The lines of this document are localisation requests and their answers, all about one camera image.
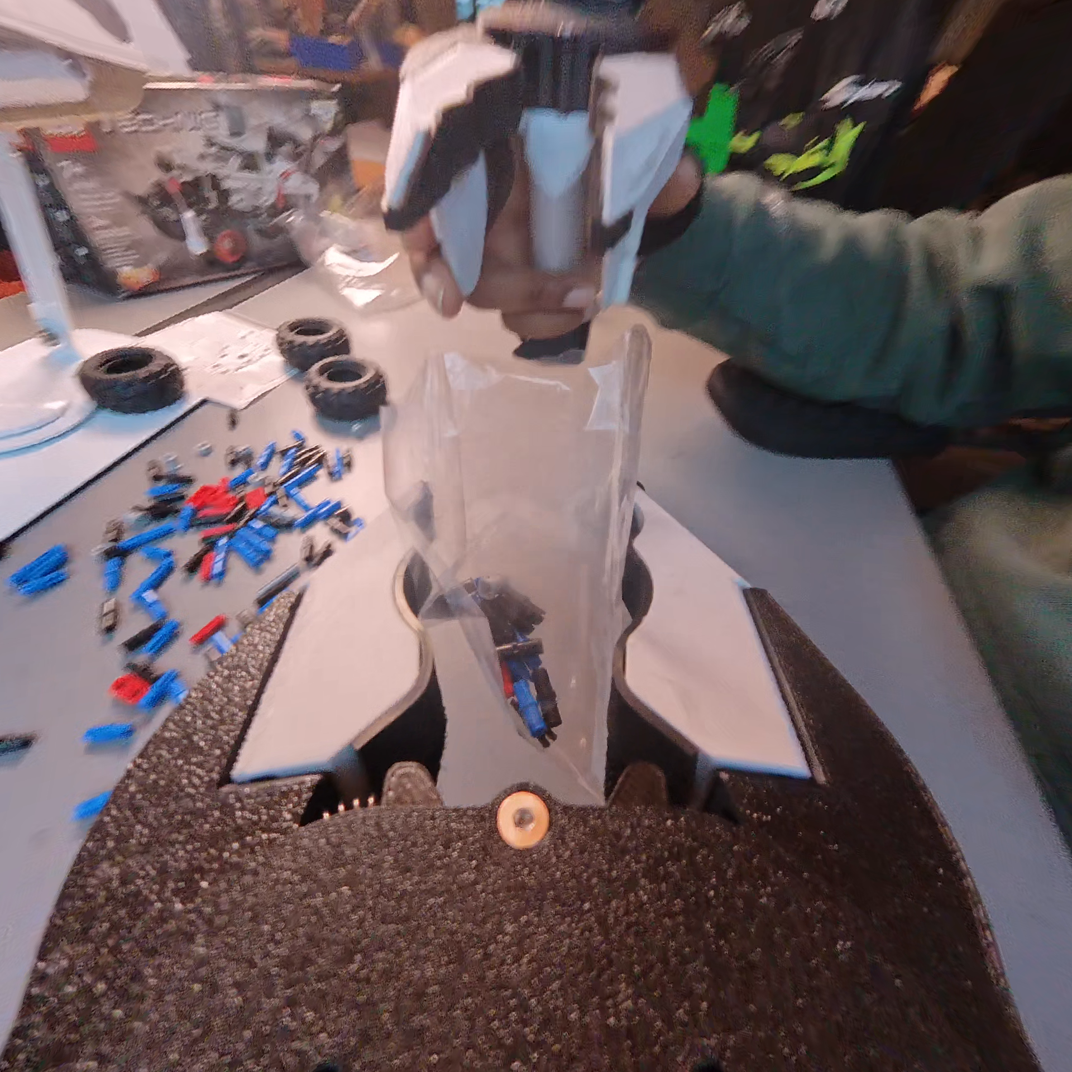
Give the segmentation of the clear plastic bag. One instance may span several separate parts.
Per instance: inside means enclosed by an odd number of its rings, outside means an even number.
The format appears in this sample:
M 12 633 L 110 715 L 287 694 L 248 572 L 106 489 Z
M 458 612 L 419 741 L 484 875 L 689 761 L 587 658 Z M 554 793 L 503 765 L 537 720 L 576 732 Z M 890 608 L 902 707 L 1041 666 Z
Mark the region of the clear plastic bag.
M 317 281 L 361 314 L 419 301 L 400 239 L 382 221 L 382 185 L 324 192 L 285 218 L 291 241 Z
M 518 745 L 506 784 L 601 803 L 622 579 L 632 528 L 650 336 L 628 328 L 579 363 L 430 357 L 382 419 L 387 500 L 428 571 L 422 625 L 464 640 L 490 709 Z M 563 726 L 544 749 L 505 701 L 489 625 L 463 583 L 504 578 L 544 608 L 544 662 Z

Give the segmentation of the person's right forearm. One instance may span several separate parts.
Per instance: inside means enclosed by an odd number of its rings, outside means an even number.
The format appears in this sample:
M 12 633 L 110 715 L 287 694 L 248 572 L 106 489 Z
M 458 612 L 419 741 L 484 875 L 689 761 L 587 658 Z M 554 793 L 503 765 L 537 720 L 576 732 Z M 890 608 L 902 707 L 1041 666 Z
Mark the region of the person's right forearm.
M 687 219 L 632 303 L 784 390 L 951 428 L 1070 411 L 1070 176 L 914 219 L 731 173 Z

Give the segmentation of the small cluster of toy pins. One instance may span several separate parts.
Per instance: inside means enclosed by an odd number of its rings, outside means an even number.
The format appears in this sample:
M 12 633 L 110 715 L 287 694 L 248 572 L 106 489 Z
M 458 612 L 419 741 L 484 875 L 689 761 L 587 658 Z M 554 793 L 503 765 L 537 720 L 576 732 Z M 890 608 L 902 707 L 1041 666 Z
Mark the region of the small cluster of toy pins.
M 544 662 L 545 611 L 504 578 L 468 579 L 463 591 L 483 614 L 502 678 L 502 695 L 524 733 L 544 749 L 563 726 L 559 696 Z

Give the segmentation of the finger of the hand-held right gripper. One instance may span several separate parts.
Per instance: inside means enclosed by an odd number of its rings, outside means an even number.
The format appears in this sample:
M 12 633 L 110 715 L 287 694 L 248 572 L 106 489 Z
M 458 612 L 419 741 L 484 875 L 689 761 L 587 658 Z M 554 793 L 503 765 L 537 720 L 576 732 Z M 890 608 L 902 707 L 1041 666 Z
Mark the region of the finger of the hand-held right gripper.
M 594 85 L 596 178 L 591 250 L 600 309 L 627 302 L 645 220 L 685 146 L 693 96 L 673 53 L 601 57 Z
M 455 279 L 478 279 L 486 234 L 511 169 L 522 111 L 519 57 L 481 34 L 436 34 L 400 72 L 382 215 L 402 233 L 430 219 Z

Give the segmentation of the person's right hand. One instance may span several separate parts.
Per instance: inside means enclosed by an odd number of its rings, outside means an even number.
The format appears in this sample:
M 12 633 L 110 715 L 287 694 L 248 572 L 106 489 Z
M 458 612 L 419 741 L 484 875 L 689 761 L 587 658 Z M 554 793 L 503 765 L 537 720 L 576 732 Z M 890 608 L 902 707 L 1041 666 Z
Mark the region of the person's right hand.
M 498 313 L 522 341 L 551 339 L 587 322 L 596 307 L 599 264 L 584 262 L 564 276 L 547 274 L 533 259 L 528 235 L 528 178 L 516 177 L 487 233 L 481 276 L 465 297 L 445 260 L 430 218 L 403 232 L 410 270 L 425 301 L 443 318 L 464 306 Z

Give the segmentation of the white sticker sheet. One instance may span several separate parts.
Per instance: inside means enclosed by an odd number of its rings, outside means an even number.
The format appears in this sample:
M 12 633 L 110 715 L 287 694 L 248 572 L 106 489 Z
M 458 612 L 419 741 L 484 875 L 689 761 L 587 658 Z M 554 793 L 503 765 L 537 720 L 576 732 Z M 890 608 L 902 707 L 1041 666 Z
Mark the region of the white sticker sheet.
M 291 376 L 276 329 L 229 312 L 187 319 L 146 337 L 182 369 L 190 399 L 248 410 Z

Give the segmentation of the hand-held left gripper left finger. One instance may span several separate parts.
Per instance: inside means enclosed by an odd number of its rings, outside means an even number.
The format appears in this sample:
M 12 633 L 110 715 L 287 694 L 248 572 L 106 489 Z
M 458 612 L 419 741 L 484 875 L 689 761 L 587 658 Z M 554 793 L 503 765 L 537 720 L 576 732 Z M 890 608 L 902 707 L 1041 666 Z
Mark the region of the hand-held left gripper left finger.
M 397 528 L 366 528 L 315 570 L 230 769 L 236 784 L 333 773 L 377 786 L 416 761 L 436 777 L 446 714 L 418 613 L 422 559 Z

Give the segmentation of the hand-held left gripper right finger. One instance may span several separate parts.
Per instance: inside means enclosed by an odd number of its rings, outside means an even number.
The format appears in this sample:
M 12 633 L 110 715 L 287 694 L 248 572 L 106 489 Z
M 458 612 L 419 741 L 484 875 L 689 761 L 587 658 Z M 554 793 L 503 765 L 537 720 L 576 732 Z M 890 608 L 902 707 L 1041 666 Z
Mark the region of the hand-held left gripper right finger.
M 647 492 L 636 491 L 622 599 L 623 699 L 699 762 L 812 779 L 795 717 L 761 639 L 758 596 Z

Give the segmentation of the grey desk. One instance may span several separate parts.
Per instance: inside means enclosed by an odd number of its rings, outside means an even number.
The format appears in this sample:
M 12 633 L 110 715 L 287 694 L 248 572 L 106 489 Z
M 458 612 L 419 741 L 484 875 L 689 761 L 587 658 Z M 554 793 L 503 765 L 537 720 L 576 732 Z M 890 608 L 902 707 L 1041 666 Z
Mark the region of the grey desk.
M 1070 1033 L 1070 857 L 998 703 L 930 547 L 894 471 L 879 462 L 812 462 L 738 440 L 708 399 L 716 355 L 650 326 L 654 344 L 640 480 L 717 556 L 766 589 L 900 743 L 930 788 L 972 870 L 1012 993 L 1041 1064 Z M 107 520 L 146 488 L 152 449 L 193 464 L 208 441 L 207 478 L 229 443 L 260 446 L 310 431 L 294 383 L 242 415 L 204 405 L 32 528 L 77 467 L 142 429 L 99 418 L 39 451 L 2 460 L 2 732 L 35 733 L 2 759 L 2 1036 L 20 1008 L 53 904 L 87 824 L 88 796 L 113 789 L 154 730 L 126 747 L 87 751 L 86 729 L 126 719 L 107 689 L 116 645 L 96 632 L 102 599 L 92 547 Z

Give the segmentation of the black cloth with green print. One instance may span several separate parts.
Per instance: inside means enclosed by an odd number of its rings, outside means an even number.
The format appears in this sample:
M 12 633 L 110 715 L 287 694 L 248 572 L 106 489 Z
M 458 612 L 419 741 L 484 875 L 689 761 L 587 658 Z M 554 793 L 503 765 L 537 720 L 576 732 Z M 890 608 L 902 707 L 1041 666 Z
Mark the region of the black cloth with green print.
M 678 2 L 696 89 L 687 151 L 706 177 L 748 172 L 853 209 L 907 207 L 963 184 L 938 135 L 911 176 L 923 118 L 1004 2 Z

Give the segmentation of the white desk lamp stand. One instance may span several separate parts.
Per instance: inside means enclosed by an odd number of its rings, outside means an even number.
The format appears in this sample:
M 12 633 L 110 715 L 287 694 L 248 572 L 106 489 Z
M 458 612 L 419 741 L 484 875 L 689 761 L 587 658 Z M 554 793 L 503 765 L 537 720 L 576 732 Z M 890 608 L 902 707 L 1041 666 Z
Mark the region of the white desk lamp stand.
M 99 410 L 77 379 L 81 352 L 59 260 L 20 135 L 134 111 L 154 73 L 137 29 L 168 21 L 149 3 L 142 23 L 120 2 L 1 3 L 1 200 L 8 237 L 38 339 L 2 352 L 1 449 L 47 444 Z

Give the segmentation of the toy truck set box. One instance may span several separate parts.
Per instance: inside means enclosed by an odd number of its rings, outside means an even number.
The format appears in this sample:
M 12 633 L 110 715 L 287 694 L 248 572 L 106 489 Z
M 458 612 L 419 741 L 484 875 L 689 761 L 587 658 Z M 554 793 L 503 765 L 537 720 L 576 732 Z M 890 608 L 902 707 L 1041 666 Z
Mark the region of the toy truck set box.
M 339 88 L 164 80 L 140 106 L 17 142 L 64 282 L 117 299 L 299 264 L 291 223 L 339 148 Z

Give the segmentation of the black toy tyre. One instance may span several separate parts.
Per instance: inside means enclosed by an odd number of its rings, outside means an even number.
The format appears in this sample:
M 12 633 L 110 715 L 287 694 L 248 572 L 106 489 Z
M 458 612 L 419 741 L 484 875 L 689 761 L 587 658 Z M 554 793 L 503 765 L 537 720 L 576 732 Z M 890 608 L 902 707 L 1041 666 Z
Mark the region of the black toy tyre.
M 303 389 L 315 413 L 330 422 L 359 422 L 376 417 L 388 404 L 384 371 L 349 355 L 322 359 L 303 376 Z
M 166 410 L 185 393 L 182 368 L 149 346 L 114 347 L 84 360 L 77 379 L 99 410 L 138 415 Z
M 276 329 L 276 347 L 285 364 L 300 374 L 324 359 L 352 352 L 344 325 L 319 316 L 296 317 L 282 323 Z

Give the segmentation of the large pile of toy pins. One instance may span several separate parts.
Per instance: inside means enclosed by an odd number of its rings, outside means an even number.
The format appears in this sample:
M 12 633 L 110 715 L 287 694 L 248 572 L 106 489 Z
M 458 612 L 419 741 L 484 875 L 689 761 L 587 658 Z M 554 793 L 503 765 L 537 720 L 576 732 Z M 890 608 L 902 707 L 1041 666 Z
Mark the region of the large pile of toy pins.
M 81 833 L 248 623 L 382 511 L 379 436 L 295 425 L 236 464 L 203 442 L 177 478 L 109 473 L 2 560 L 4 836 Z

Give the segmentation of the crumpled clear plastic bag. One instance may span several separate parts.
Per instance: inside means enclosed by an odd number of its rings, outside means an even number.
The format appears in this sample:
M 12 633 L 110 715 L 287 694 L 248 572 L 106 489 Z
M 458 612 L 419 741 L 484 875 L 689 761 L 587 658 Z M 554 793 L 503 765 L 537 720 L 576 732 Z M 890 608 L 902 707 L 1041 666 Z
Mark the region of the crumpled clear plastic bag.
M 324 192 L 285 218 L 291 241 L 317 281 L 361 314 L 419 301 L 400 239 L 382 221 L 382 185 Z

